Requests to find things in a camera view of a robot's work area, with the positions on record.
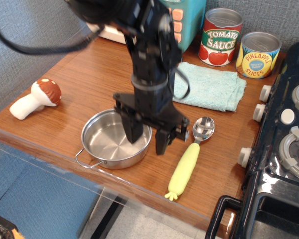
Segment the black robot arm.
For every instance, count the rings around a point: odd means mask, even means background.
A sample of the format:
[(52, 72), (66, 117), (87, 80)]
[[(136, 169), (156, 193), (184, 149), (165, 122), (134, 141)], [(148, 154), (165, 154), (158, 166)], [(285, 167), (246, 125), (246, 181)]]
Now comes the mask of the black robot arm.
[(142, 124), (156, 129), (156, 153), (163, 155), (175, 138), (187, 139), (188, 119), (173, 105), (174, 81), (182, 51), (167, 7), (158, 0), (70, 0), (83, 21), (122, 32), (132, 59), (132, 94), (114, 93), (129, 142)]

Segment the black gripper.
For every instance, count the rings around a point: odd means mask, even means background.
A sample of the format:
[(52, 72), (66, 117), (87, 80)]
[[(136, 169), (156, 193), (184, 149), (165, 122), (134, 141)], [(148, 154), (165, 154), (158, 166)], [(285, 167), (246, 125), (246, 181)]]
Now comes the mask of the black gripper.
[(123, 128), (130, 143), (135, 143), (143, 133), (143, 124), (157, 129), (156, 154), (164, 155), (167, 147), (177, 137), (188, 139), (189, 120), (173, 105), (174, 80), (159, 85), (144, 85), (132, 81), (134, 93), (114, 93), (115, 111), (121, 115)]

